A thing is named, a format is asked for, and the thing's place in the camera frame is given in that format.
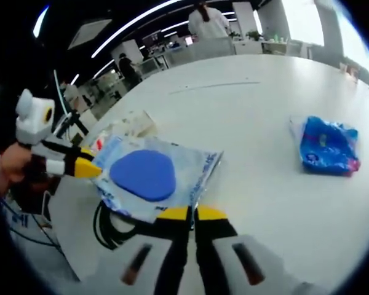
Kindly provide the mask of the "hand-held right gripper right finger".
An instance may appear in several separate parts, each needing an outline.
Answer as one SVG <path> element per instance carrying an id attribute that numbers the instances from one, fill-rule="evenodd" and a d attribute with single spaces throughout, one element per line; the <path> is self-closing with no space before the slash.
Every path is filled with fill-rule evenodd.
<path id="1" fill-rule="evenodd" d="M 196 259 L 206 294 L 306 294 L 308 283 L 291 276 L 283 260 L 227 215 L 199 205 L 194 211 Z"/>

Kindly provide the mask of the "person's left hand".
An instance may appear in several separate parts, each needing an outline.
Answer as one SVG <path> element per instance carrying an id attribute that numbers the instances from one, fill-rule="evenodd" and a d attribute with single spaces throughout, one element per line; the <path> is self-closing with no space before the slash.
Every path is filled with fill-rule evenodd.
<path id="1" fill-rule="evenodd" d="M 11 185 L 19 183 L 24 177 L 23 168 L 31 161 L 31 151 L 18 143 L 10 145 L 0 154 L 0 197 Z"/>

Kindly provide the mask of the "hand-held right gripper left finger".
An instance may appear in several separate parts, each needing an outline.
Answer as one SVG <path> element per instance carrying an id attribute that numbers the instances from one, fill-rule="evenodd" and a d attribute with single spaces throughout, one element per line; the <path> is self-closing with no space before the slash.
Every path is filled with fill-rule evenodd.
<path id="1" fill-rule="evenodd" d="M 176 294 L 187 262 L 192 210 L 170 207 L 99 263 L 80 294 Z"/>

